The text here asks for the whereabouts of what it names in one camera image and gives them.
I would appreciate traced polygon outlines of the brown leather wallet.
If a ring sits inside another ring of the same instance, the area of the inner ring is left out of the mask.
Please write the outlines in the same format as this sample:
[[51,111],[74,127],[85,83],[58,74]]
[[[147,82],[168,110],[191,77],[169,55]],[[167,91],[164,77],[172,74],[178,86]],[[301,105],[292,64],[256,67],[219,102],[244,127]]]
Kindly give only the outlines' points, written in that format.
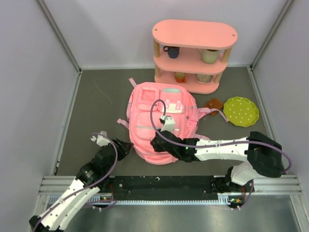
[[206,108],[217,109],[219,111],[223,109],[223,106],[224,104],[217,98],[212,98],[211,100],[207,101],[204,105],[204,107]]

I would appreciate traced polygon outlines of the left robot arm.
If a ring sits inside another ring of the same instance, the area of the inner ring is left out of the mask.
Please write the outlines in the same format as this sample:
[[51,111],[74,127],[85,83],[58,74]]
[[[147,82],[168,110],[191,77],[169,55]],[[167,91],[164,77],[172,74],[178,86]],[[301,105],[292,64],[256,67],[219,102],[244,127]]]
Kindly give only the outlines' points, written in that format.
[[104,133],[93,133],[91,141],[99,146],[94,157],[82,166],[67,190],[40,215],[29,220],[33,232],[63,232],[79,210],[99,191],[109,187],[111,172],[124,159],[133,144],[117,138],[109,139]]

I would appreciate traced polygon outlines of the pink student backpack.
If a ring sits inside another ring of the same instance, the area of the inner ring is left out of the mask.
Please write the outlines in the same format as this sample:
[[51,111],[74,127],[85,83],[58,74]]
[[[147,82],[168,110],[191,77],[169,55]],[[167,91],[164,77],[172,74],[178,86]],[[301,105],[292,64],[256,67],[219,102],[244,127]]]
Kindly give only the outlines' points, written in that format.
[[126,110],[127,120],[117,122],[129,130],[130,141],[137,154],[146,162],[154,165],[164,165],[176,162],[177,159],[167,152],[155,152],[150,142],[155,137],[155,129],[162,128],[160,118],[164,112],[162,103],[153,103],[161,99],[166,104],[166,113],[175,120],[173,134],[183,138],[200,138],[198,121],[216,109],[198,108],[195,98],[183,87],[178,85],[144,82],[136,84],[130,78],[134,87]]

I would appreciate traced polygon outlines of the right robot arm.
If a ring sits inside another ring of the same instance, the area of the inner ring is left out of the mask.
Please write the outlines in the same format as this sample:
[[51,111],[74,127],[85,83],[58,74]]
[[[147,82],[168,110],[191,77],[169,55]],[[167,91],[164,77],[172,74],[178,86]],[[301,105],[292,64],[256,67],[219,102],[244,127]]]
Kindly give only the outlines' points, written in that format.
[[156,152],[168,152],[185,162],[209,160],[237,160],[239,165],[229,168],[225,185],[230,191],[237,191],[249,181],[258,177],[279,178],[282,146],[264,134],[252,131],[248,137],[214,141],[198,138],[181,139],[163,131],[150,142]]

